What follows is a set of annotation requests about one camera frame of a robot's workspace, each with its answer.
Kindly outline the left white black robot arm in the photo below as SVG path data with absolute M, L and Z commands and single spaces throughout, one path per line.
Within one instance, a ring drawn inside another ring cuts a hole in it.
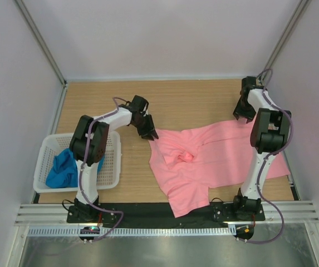
M 68 209 L 67 221 L 91 223 L 104 211 L 99 206 L 97 168 L 105 155 L 110 133 L 120 127 L 132 125 L 142 139 L 153 141 L 159 138 L 148 107 L 149 102 L 136 95 L 131 101 L 117 104 L 113 111 L 104 115 L 80 117 L 69 146 L 76 161 L 78 190 Z

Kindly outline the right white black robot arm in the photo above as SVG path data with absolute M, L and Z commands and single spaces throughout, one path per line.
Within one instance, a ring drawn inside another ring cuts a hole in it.
M 240 98 L 233 116 L 236 120 L 246 119 L 246 123 L 254 122 L 250 135 L 253 158 L 232 206 L 236 219 L 249 220 L 262 211 L 262 187 L 268 170 L 291 140 L 291 112 L 278 107 L 257 78 L 247 76 L 241 81 Z

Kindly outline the pink t shirt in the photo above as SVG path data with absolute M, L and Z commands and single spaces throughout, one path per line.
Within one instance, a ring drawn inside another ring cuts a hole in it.
M 230 120 L 156 131 L 149 164 L 175 218 L 209 205 L 209 189 L 245 181 L 253 157 L 252 127 Z

